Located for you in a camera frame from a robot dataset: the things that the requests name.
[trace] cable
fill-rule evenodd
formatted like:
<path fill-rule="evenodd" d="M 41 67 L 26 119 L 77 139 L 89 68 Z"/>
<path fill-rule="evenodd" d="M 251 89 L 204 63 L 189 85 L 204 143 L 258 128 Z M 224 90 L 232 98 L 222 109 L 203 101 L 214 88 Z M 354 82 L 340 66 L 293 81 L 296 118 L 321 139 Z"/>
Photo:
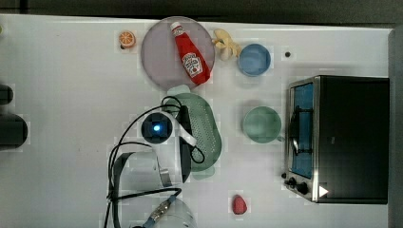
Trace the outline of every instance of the cable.
<path fill-rule="evenodd" d="M 193 157 L 193 152 L 194 152 L 195 150 L 193 150 L 192 153 L 190 153 L 190 158 L 193 160 L 194 163 L 203 163 L 204 160 L 205 160 L 204 153 L 203 153 L 197 146 L 195 146 L 195 149 L 199 150 L 199 152 L 201 153 L 202 160 L 201 160 L 201 161 L 196 161 L 196 160 L 195 160 L 195 158 Z"/>
<path fill-rule="evenodd" d="M 117 156 L 117 154 L 118 154 L 119 147 L 122 145 L 122 141 L 124 140 L 125 135 L 127 134 L 127 132 L 128 132 L 128 131 L 130 130 L 130 128 L 134 125 L 134 123 L 136 123 L 138 120 L 141 119 L 141 117 L 143 117 L 144 115 L 150 113 L 151 111 L 154 111 L 154 110 L 156 110 L 156 109 L 158 109 L 158 108 L 162 108 L 162 107 L 165 107 L 165 106 L 174 106 L 174 107 L 180 108 L 179 106 L 174 105 L 174 104 L 163 104 L 163 105 L 155 106 L 155 107 L 153 107 L 153 108 L 147 110 L 146 112 L 144 112 L 142 115 L 138 116 L 138 117 L 127 127 L 127 129 L 125 130 L 124 134 L 123 134 L 122 137 L 119 139 L 118 144 L 117 144 L 117 145 L 112 149 L 112 151 L 110 152 L 111 155 L 109 155 L 109 162 L 108 162 L 108 167 L 109 167 L 109 172 L 108 172 L 109 183 L 111 183 L 111 182 L 110 182 L 110 178 L 111 178 L 111 176 L 112 176 L 112 174 L 111 174 L 111 169 L 112 169 L 112 167 L 113 167 L 114 162 L 116 161 L 116 156 Z"/>
<path fill-rule="evenodd" d="M 129 198 L 135 198 L 135 197 L 140 197 L 140 196 L 145 196 L 145 195 L 150 195 L 150 194 L 156 194 L 156 193 L 160 193 L 160 192 L 167 192 L 167 191 L 176 191 L 176 193 L 174 195 L 178 196 L 182 191 L 181 188 L 165 188 L 165 189 L 154 190 L 154 191 L 146 191 L 146 192 L 142 192 L 142 193 L 138 193 L 138 194 L 130 194 L 130 195 L 126 195 L 126 196 L 122 196 L 122 197 L 118 197 L 118 198 L 112 198 L 113 192 L 115 191 L 114 184 L 112 182 L 112 170 L 113 170 L 113 165 L 115 164 L 116 156 L 118 154 L 120 146 L 125 145 L 125 144 L 139 144 L 139 145 L 144 145 L 144 146 L 151 147 L 149 144 L 145 144 L 145 143 L 142 143 L 142 142 L 122 142 L 124 140 L 124 138 L 125 138 L 125 135 L 130 130 L 130 128 L 134 125 L 134 123 L 136 123 L 138 120 L 141 119 L 141 117 L 143 117 L 144 115 L 150 113 L 151 111 L 154 111 L 154 110 L 156 110 L 158 108 L 167 107 L 167 106 L 174 106 L 174 107 L 177 107 L 178 109 L 181 109 L 182 104 L 178 99 L 176 99 L 174 97 L 167 96 L 167 97 L 163 98 L 163 101 L 166 98 L 172 98 L 172 99 L 176 100 L 180 106 L 177 106 L 177 105 L 174 105 L 174 104 L 164 104 L 162 102 L 162 105 L 155 106 L 155 107 L 147 110 L 146 112 L 144 112 L 142 115 L 138 116 L 127 127 L 127 129 L 125 130 L 124 134 L 119 139 L 118 144 L 115 145 L 112 148 L 112 150 L 111 150 L 111 152 L 109 154 L 109 159 L 108 159 L 108 164 L 107 164 L 107 177 L 108 177 L 108 182 L 109 182 L 109 193 L 108 193 L 108 195 L 106 197 L 109 200 L 109 203 L 107 204 L 107 208 L 106 208 L 106 218 L 105 218 L 105 222 L 104 222 L 104 227 L 105 228 L 107 227 L 107 221 L 109 220 L 110 204 L 112 202 L 114 202 L 114 201 L 124 200 L 124 199 L 129 199 Z"/>
<path fill-rule="evenodd" d="M 115 201 L 119 201 L 119 200 L 125 200 L 125 199 L 142 197 L 142 196 L 146 196 L 146 195 L 151 195 L 151 194 L 156 194 L 156 193 L 161 193 L 161 192 L 170 192 L 170 191 L 176 191 L 174 196 L 177 197 L 182 192 L 182 189 L 181 188 L 164 188 L 164 189 L 158 189 L 158 190 L 153 190 L 153 191 L 146 191 L 146 192 L 129 194 L 129 195 L 125 195 L 122 197 L 113 198 L 113 199 L 111 199 L 111 201 L 115 202 Z"/>
<path fill-rule="evenodd" d="M 179 99 L 176 98 L 176 97 L 174 97 L 174 96 L 166 96 L 166 97 L 164 97 L 164 98 L 161 100 L 161 105 L 163 105 L 163 102 L 164 102 L 166 99 L 168 99 L 168 98 L 175 100 L 175 101 L 179 104 L 179 106 L 182 106 L 181 101 L 179 101 Z"/>

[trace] red toy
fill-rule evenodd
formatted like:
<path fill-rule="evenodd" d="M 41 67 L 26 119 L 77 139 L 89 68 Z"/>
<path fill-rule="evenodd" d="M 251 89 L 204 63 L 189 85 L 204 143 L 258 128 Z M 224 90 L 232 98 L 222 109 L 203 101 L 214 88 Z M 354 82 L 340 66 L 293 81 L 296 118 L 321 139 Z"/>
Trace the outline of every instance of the red toy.
<path fill-rule="evenodd" d="M 240 195 L 234 196 L 232 211 L 235 215 L 243 215 L 248 210 L 245 200 Z"/>

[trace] blue light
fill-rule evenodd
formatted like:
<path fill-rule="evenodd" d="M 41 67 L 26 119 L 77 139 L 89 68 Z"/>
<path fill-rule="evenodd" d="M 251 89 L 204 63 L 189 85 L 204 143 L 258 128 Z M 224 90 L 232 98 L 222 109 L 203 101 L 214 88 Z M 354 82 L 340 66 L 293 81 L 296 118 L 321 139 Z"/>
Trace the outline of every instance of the blue light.
<path fill-rule="evenodd" d="M 161 126 L 160 125 L 155 125 L 154 126 L 154 131 L 160 131 L 161 130 Z"/>

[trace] oven window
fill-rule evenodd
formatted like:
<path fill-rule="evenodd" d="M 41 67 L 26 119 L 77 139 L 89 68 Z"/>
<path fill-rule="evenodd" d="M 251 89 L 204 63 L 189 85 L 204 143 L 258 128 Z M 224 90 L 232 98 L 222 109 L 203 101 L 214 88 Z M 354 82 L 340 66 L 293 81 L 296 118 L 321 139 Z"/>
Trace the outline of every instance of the oven window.
<path fill-rule="evenodd" d="M 295 87 L 293 112 L 298 112 L 295 124 L 299 125 L 297 146 L 293 152 L 291 171 L 310 179 L 313 169 L 313 108 L 314 108 L 314 86 L 313 84 Z"/>

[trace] ketchup label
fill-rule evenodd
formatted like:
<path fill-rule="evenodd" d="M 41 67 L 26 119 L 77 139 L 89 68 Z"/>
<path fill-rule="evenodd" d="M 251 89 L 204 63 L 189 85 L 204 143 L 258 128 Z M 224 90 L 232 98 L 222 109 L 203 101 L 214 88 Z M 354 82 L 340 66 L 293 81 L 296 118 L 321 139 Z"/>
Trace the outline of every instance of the ketchup label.
<path fill-rule="evenodd" d="M 172 30 L 172 32 L 173 32 L 173 34 L 174 34 L 175 37 L 176 37 L 176 36 L 179 36 L 179 35 L 182 35 L 182 34 L 183 34 L 183 28 L 182 28 L 181 26 L 176 27 L 176 28 L 174 28 L 174 29 Z"/>
<path fill-rule="evenodd" d="M 182 58 L 183 66 L 191 78 L 202 73 L 201 58 L 197 57 L 195 53 L 187 53 Z"/>

